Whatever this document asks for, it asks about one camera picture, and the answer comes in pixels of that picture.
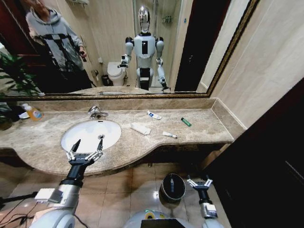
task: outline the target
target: cable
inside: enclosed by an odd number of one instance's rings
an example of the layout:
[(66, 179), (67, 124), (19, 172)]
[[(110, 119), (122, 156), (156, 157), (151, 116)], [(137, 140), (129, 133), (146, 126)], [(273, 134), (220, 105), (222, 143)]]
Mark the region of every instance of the cable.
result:
[(80, 218), (79, 218), (77, 215), (74, 214), (74, 216), (78, 219), (78, 221), (79, 221), (82, 225), (85, 226), (85, 228), (89, 228), (89, 227), (87, 226), (87, 224), (85, 224), (83, 221), (81, 221)]
[(22, 203), (25, 199), (21, 200), (19, 203), (17, 203), (16, 206), (13, 207), (12, 210), (9, 211), (9, 213), (7, 213), (1, 220), (0, 220), (0, 223), (17, 207), (20, 205), (20, 203)]
[[(8, 221), (3, 222), (3, 223), (0, 224), (0, 226), (1, 226), (0, 228), (3, 228), (3, 227), (5, 227), (7, 224), (12, 223), (12, 222), (14, 222), (14, 221), (17, 221), (17, 220), (19, 220), (19, 219), (21, 219), (20, 225), (22, 225), (22, 224), (25, 222), (25, 223), (26, 223), (26, 226), (25, 226), (25, 227), (27, 227), (27, 226), (28, 226), (27, 220), (28, 220), (28, 219), (33, 219), (33, 218), (34, 218), (34, 216), (29, 216), (29, 213), (33, 211), (33, 209), (37, 206), (37, 204), (38, 204), (38, 202), (36, 202), (36, 204), (32, 207), (31, 210), (29, 210), (29, 212), (28, 212), (27, 214), (19, 214), (19, 213), (18, 213), (18, 214), (12, 215)], [(11, 219), (12, 219), (14, 216), (16, 216), (16, 215), (22, 215), (22, 216), (17, 217), (17, 218), (15, 218), (15, 219), (11, 220)]]

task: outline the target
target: gray trash bin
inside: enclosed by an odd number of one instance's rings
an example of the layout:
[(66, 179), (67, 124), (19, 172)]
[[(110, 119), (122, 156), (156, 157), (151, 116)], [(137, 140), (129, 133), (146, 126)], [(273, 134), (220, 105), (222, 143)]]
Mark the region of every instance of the gray trash bin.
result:
[(159, 192), (165, 201), (169, 203), (177, 202), (186, 193), (185, 182), (179, 175), (169, 173), (163, 179)]

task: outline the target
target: trash can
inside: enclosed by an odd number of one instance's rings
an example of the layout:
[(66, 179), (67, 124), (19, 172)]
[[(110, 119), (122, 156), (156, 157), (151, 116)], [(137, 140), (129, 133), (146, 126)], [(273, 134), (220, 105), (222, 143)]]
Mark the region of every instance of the trash can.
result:
[(113, 85), (113, 82), (109, 79), (108, 75), (102, 75), (101, 80), (102, 80), (104, 86), (112, 86)]
[(165, 201), (169, 203), (177, 202), (186, 193), (185, 182), (179, 175), (169, 173), (163, 179), (159, 192)]

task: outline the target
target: white sink basin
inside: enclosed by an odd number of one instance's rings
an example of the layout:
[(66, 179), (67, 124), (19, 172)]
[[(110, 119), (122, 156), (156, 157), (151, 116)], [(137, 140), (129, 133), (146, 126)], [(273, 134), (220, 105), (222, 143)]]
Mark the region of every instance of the white sink basin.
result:
[(92, 153), (96, 151), (100, 142), (98, 136), (102, 134), (105, 136), (103, 139), (103, 150), (105, 150), (118, 141), (121, 133), (120, 126), (112, 121), (87, 121), (68, 129), (62, 136), (61, 146), (66, 151), (70, 151), (81, 139), (77, 153)]

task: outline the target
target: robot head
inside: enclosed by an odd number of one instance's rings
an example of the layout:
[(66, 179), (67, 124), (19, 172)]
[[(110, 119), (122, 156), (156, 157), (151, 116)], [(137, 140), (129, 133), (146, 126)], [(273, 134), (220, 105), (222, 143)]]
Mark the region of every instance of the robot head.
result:
[(141, 26), (142, 33), (149, 32), (149, 25), (150, 25), (150, 13), (149, 9), (145, 6), (141, 6), (138, 11), (138, 20)]

